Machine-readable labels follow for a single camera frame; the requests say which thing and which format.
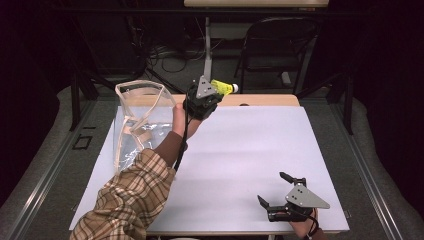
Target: black cable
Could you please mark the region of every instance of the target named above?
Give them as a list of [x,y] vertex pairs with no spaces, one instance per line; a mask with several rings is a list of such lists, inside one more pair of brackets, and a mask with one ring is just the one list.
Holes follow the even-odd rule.
[[[166,59],[170,59],[170,58],[172,58],[172,59],[178,59],[177,57],[182,57],[182,60],[184,61],[183,66],[182,66],[180,69],[177,69],[177,70],[173,70],[173,71],[171,71],[171,70],[167,70],[167,69],[165,68],[165,60],[166,60]],[[186,59],[186,57],[185,57],[185,56],[164,57],[164,58],[162,58],[162,61],[161,61],[161,67],[162,67],[162,69],[163,69],[165,72],[168,72],[168,73],[178,73],[178,72],[181,72],[182,70],[184,70],[184,69],[186,68],[186,66],[187,66],[187,59]]]
[[184,104],[185,104],[185,107],[184,107],[184,109],[185,109],[184,135],[183,135],[183,139],[181,141],[180,150],[178,152],[178,158],[177,158],[177,161],[175,162],[175,165],[174,165],[175,171],[178,171],[178,168],[180,167],[181,160],[183,159],[184,151],[185,151],[185,148],[187,146],[188,125],[190,124],[190,121],[191,121],[191,120],[190,121],[188,120],[188,111],[187,111],[187,109],[188,109],[188,92],[189,91],[187,90],[187,92],[186,92],[186,101],[184,101]]
[[301,215],[303,217],[306,217],[306,218],[309,218],[309,219],[312,220],[311,228],[309,229],[309,232],[308,232],[308,234],[306,236],[312,236],[312,235],[314,235],[318,231],[318,229],[319,229],[319,223],[318,223],[318,220],[316,218],[314,218],[314,217],[312,217],[310,215],[305,215],[305,214],[300,213],[300,212],[295,211],[295,210],[293,210],[293,212],[295,212],[296,214],[299,214],[299,215]]

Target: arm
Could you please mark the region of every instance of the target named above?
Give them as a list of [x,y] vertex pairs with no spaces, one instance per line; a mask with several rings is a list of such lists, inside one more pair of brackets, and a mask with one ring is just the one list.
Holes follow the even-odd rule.
[[[184,134],[184,110],[173,109],[173,128],[155,149],[144,149],[127,169],[110,179],[99,191],[94,209],[78,221],[71,239],[145,239],[146,229],[162,211],[175,170]],[[190,122],[192,136],[200,121]]]

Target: plastic bag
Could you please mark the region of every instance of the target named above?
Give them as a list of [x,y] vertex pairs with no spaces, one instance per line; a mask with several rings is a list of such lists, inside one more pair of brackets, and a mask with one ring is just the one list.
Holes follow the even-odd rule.
[[162,84],[135,80],[117,84],[123,120],[115,119],[120,129],[115,144],[115,173],[130,166],[145,148],[156,148],[172,130],[175,100]]

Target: cable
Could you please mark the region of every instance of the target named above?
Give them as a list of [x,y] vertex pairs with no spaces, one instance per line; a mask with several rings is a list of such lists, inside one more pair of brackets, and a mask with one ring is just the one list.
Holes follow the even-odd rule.
[[205,37],[205,34],[203,34],[202,28],[200,27],[199,20],[197,20],[197,18],[194,18],[194,19],[196,19],[197,27],[199,28],[200,34],[202,35],[202,40],[203,40],[203,51],[202,51],[202,55],[200,55],[198,58],[195,58],[195,59],[192,59],[192,60],[199,60],[199,59],[201,59],[201,58],[203,57],[203,55],[205,55],[205,53],[206,53],[206,37]]
[[305,214],[300,213],[300,212],[295,211],[295,210],[293,210],[293,212],[295,212],[296,214],[299,214],[299,215],[301,215],[303,217],[306,217],[306,218],[309,218],[309,219],[312,220],[311,228],[309,229],[309,232],[306,235],[307,237],[310,237],[310,236],[314,235],[318,231],[318,229],[319,229],[319,223],[318,223],[318,220],[316,218],[314,218],[314,217],[312,217],[310,215],[305,215]]
[[211,50],[214,50],[216,47],[218,47],[218,45],[220,44],[220,43],[222,43],[224,41],[224,39],[220,39],[219,40],[219,42],[214,46],[214,47],[211,47]]
[[167,59],[167,58],[163,58],[162,61],[161,61],[161,67],[162,67],[162,69],[165,72],[168,72],[168,73],[178,73],[178,72],[181,72],[182,70],[184,70],[185,67],[187,66],[187,59],[185,58],[185,56],[182,56],[182,60],[184,61],[184,64],[183,64],[183,66],[180,69],[177,69],[177,70],[174,70],[174,71],[167,70],[165,68],[165,66],[164,66],[165,65],[165,59]]
[[188,120],[188,93],[190,92],[189,89],[192,88],[193,86],[195,86],[194,84],[191,84],[190,87],[187,89],[186,92],[186,101],[184,101],[184,109],[185,109],[185,128],[184,128],[184,135],[183,135],[183,140],[181,141],[181,145],[180,145],[180,150],[178,152],[178,158],[177,161],[175,162],[174,165],[174,169],[175,171],[178,171],[178,168],[180,167],[181,164],[181,160],[183,159],[183,155],[184,155],[184,151],[185,148],[187,146],[187,132],[188,132],[188,125],[191,122],[191,119]]

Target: gray carpet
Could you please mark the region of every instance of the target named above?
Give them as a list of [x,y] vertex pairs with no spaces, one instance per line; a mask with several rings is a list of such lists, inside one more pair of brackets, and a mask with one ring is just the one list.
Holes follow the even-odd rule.
[[[237,82],[233,78],[236,59],[232,52],[223,47],[216,49],[212,76],[226,82]],[[203,60],[188,62],[167,59],[164,64],[159,60],[154,65],[155,71],[173,84],[186,89],[190,82],[203,72]],[[291,89],[281,89],[281,83],[272,75],[261,75],[263,81],[254,81],[255,76],[248,76],[245,93],[290,93]],[[263,87],[276,89],[258,90]],[[67,239],[69,224],[74,215],[76,205],[84,193],[93,165],[103,145],[104,138],[115,114],[116,102],[114,93],[98,86],[101,97],[96,102],[85,103],[85,120],[74,133],[68,131],[71,122],[70,91],[65,89],[59,94],[61,100],[60,113],[55,125],[28,168],[27,173],[12,193],[8,201],[0,209],[1,232],[0,239]],[[350,231],[330,235],[330,239],[390,239],[386,235],[375,203],[371,201],[365,188],[364,179],[358,171],[357,154],[352,149],[351,141],[357,144],[361,156],[367,163],[378,189],[381,191],[390,213],[393,216],[403,239],[423,239],[424,223],[414,209],[402,198],[384,168],[378,161],[374,144],[366,121],[366,109],[358,101],[353,108],[353,136],[346,136],[345,129],[340,125],[338,105],[328,105],[318,91],[310,97],[302,99],[311,121],[318,144],[326,162],[336,192],[345,211],[350,213],[347,219]],[[72,149],[75,145],[84,147],[84,141],[91,137],[87,149]],[[58,157],[61,164],[55,165]],[[57,168],[54,184],[45,189],[48,193],[42,196],[42,204],[36,205],[31,213],[22,212],[28,209],[26,202],[34,189],[39,189],[40,180],[45,172]],[[264,237],[214,237],[213,239],[265,239]],[[284,239],[297,239],[294,236],[284,236]]]

